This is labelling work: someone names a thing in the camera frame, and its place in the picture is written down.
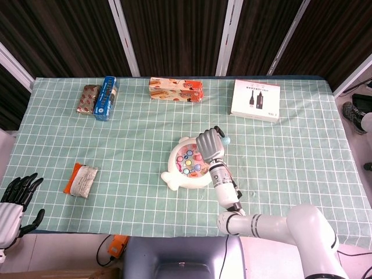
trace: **toy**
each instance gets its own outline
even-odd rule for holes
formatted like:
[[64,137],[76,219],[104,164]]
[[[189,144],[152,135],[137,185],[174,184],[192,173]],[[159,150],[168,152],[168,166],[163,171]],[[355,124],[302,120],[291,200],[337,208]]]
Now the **toy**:
[[168,171],[162,173],[161,177],[173,191],[179,187],[202,188],[212,181],[208,171],[209,166],[204,163],[195,138],[184,137],[173,148],[168,160]]

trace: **table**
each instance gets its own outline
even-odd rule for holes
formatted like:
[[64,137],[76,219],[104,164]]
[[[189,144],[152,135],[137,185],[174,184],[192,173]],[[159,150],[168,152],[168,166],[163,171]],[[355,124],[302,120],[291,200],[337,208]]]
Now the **table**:
[[[259,81],[281,86],[278,123],[230,116],[233,80],[204,79],[201,103],[151,100],[147,78],[119,78],[108,122],[76,112],[86,84],[102,78],[37,78],[1,192],[17,176],[45,180],[23,220],[39,229],[145,237],[219,235],[213,187],[171,191],[161,180],[181,137],[218,124],[231,138],[225,162],[247,213],[286,216],[312,203],[340,242],[371,247],[372,210],[332,92],[324,80]],[[75,162],[98,167],[88,199],[62,191]]]

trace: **white frame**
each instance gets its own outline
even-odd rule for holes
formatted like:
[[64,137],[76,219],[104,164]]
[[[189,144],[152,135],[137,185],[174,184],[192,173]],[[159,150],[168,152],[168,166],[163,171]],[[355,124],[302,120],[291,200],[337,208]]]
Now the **white frame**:
[[140,70],[138,68],[137,59],[130,39],[127,22],[124,17],[123,8],[121,7],[120,0],[108,0],[111,8],[112,16],[114,17],[117,32],[120,37],[121,45],[127,57],[130,72],[133,77],[140,77]]
[[292,38],[292,36],[293,36],[297,26],[298,26],[298,23],[301,21],[301,18],[303,16],[303,14],[305,13],[305,10],[306,10],[307,6],[309,6],[310,1],[311,0],[303,0],[302,1],[301,6],[298,9],[295,18],[293,19],[292,24],[291,24],[287,34],[285,35],[285,38],[284,38],[283,42],[281,43],[281,46],[280,46],[273,62],[271,63],[269,71],[267,72],[268,76],[273,75],[273,73],[274,73],[274,71],[275,71],[275,69],[276,69],[276,67],[277,67],[277,65],[278,65],[278,63],[279,63],[287,45],[289,43],[289,41],[291,40],[291,38]]
[[219,59],[216,67],[216,76],[226,76],[242,6],[243,0],[228,0],[225,23],[221,38]]
[[0,42],[0,63],[1,65],[30,93],[32,92],[35,79],[17,61],[17,59]]
[[339,87],[333,92],[335,98],[340,96],[350,85],[362,74],[365,70],[367,70],[372,65],[372,53],[370,56],[367,57],[366,60],[363,61],[362,64],[359,65],[358,68],[353,71],[353,73],[343,82],[340,84]]

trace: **blue package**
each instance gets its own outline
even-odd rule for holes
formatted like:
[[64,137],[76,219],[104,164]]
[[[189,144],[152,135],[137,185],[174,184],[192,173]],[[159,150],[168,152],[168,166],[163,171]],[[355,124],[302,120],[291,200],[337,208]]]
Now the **blue package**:
[[105,77],[93,113],[97,120],[109,120],[110,111],[114,105],[116,90],[116,77]]

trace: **shoe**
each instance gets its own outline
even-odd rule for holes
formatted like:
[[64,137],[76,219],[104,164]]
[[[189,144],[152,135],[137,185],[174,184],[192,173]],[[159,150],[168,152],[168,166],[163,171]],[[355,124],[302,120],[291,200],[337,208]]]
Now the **shoe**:
[[362,118],[366,114],[361,112],[352,102],[346,102],[342,105],[342,115],[354,124],[355,131],[358,134],[363,135],[366,133],[361,125]]

